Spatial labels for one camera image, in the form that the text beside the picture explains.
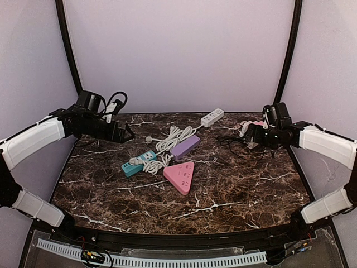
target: white backdrop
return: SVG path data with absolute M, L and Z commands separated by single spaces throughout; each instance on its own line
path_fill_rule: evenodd
M 54 1 L 0 1 L 0 140 L 77 99 Z M 73 145 L 40 150 L 13 171 L 15 180 L 49 200 Z M 0 267 L 16 268 L 32 220 L 0 208 Z
M 293 121 L 318 123 L 357 140 L 357 2 L 304 1 L 283 101 Z M 351 172 L 296 150 L 316 198 L 345 185 Z M 350 268 L 357 267 L 357 212 L 334 219 Z
M 294 0 L 65 0 L 85 90 L 124 112 L 261 111 L 273 102 Z

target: pink triangular power strip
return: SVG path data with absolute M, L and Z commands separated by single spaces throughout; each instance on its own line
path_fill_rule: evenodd
M 164 168 L 163 175 L 176 187 L 183 195 L 189 193 L 191 188 L 192 176 L 194 174 L 195 163 L 186 162 L 175 166 Z

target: marble table surface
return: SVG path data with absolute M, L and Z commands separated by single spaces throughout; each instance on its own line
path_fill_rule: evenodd
M 165 138 L 170 126 L 197 127 L 200 113 L 121 114 L 136 138 L 123 145 L 95 141 L 75 148 L 55 189 L 52 202 L 68 211 L 82 227 L 141 234 L 203 234 L 245 231 L 289 222 L 290 214 L 309 202 L 307 192 L 284 149 L 259 161 L 234 156 L 215 139 L 237 136 L 240 123 L 261 120 L 261 114 L 227 113 L 196 134 L 199 146 L 184 159 L 195 163 L 191 190 L 180 194 L 162 175 L 140 172 L 130 178 L 121 165 L 131 157 L 155 150 L 145 138 Z M 78 145 L 93 141 L 83 137 Z M 237 154 L 259 156 L 239 143 Z

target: black frame edge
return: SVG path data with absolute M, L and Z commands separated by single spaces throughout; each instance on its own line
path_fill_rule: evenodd
M 58 22 L 60 25 L 63 45 L 64 45 L 64 48 L 66 51 L 69 69 L 71 71 L 71 75 L 73 78 L 73 82 L 74 82 L 77 94 L 79 95 L 79 93 L 83 90 L 83 87 L 82 87 L 82 84 L 81 84 L 81 81 L 79 78 L 79 73 L 78 73 L 77 65 L 76 65 L 76 62 L 74 59 L 71 41 L 69 38 L 69 32 L 68 32 L 68 27 L 67 27 L 66 14 L 65 14 L 65 9 L 64 9 L 64 5 L 63 5 L 63 0 L 56 0 L 55 2 L 56 2 Z
M 274 103 L 279 103 L 283 96 L 286 80 L 287 80 L 289 69 L 290 69 L 292 56 L 294 54 L 297 31 L 298 31 L 299 23 L 300 23 L 301 9 L 302 9 L 302 0 L 295 0 L 295 7 L 294 7 L 294 13 L 293 13 L 292 22 L 291 22 L 289 42 L 288 42 L 288 46 L 286 49 L 285 60 L 284 60 L 284 64 L 283 64 L 283 69 L 281 71 L 278 88 L 277 88 L 277 91 L 276 91 L 276 94 L 274 97 Z

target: white power strip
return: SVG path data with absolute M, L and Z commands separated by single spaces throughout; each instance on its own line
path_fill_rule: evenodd
M 205 117 L 201 119 L 201 125 L 204 127 L 209 127 L 221 119 L 224 115 L 224 111 L 222 109 L 217 108 L 213 112 L 207 114 Z

